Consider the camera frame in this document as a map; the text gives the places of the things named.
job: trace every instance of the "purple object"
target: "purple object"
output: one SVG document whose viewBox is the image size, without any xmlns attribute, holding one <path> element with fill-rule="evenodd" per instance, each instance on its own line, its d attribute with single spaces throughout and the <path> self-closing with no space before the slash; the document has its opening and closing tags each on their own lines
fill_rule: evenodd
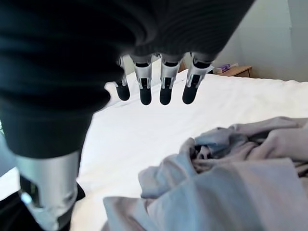
<svg viewBox="0 0 308 231">
<path fill-rule="evenodd" d="M 222 65 L 220 68 L 221 68 L 221 71 L 222 71 L 222 72 L 225 72 L 225 71 L 230 70 L 230 69 L 231 69 L 231 66 L 230 66 L 230 64 L 224 64 L 224 65 Z"/>
</svg>

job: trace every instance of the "tissue box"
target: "tissue box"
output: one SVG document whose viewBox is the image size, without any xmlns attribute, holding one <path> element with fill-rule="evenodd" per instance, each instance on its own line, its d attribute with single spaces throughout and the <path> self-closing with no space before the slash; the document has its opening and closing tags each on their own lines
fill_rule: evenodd
<svg viewBox="0 0 308 231">
<path fill-rule="evenodd" d="M 215 74 L 220 74 L 220 73 L 224 73 L 224 72 L 226 72 L 226 71 L 228 71 L 230 69 L 231 69 L 231 65 L 230 64 L 224 64 L 221 67 L 216 68 L 214 73 Z"/>
</svg>

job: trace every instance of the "black fabric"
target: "black fabric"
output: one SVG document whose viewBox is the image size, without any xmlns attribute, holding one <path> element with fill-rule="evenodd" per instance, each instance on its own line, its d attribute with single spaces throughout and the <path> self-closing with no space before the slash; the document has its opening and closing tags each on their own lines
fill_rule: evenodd
<svg viewBox="0 0 308 231">
<path fill-rule="evenodd" d="M 86 195 L 79 184 L 76 201 L 83 199 Z M 68 223 L 61 231 L 69 231 Z M 27 207 L 20 200 L 18 192 L 13 193 L 0 201 L 0 231 L 42 231 L 35 222 Z"/>
</svg>

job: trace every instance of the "white bed sheet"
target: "white bed sheet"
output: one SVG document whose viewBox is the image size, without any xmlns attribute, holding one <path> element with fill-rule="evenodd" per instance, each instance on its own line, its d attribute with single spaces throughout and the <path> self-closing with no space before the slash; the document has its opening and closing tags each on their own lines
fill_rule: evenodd
<svg viewBox="0 0 308 231">
<path fill-rule="evenodd" d="M 100 230 L 106 221 L 103 198 L 139 197 L 138 172 L 176 153 L 188 137 L 233 123 L 308 117 L 308 83 L 207 75 L 195 101 L 185 105 L 186 74 L 178 75 L 168 106 L 159 103 L 157 85 L 149 106 L 135 94 L 94 115 L 77 179 L 86 198 L 75 206 L 71 230 Z M 12 169 L 0 178 L 0 200 L 16 190 Z"/>
</svg>

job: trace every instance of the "crumpled gray garment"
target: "crumpled gray garment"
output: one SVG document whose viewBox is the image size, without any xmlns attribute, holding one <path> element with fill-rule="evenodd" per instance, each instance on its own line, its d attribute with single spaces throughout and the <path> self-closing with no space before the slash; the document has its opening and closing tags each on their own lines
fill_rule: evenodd
<svg viewBox="0 0 308 231">
<path fill-rule="evenodd" d="M 307 119 L 189 138 L 140 172 L 141 198 L 107 197 L 103 231 L 308 230 Z"/>
</svg>

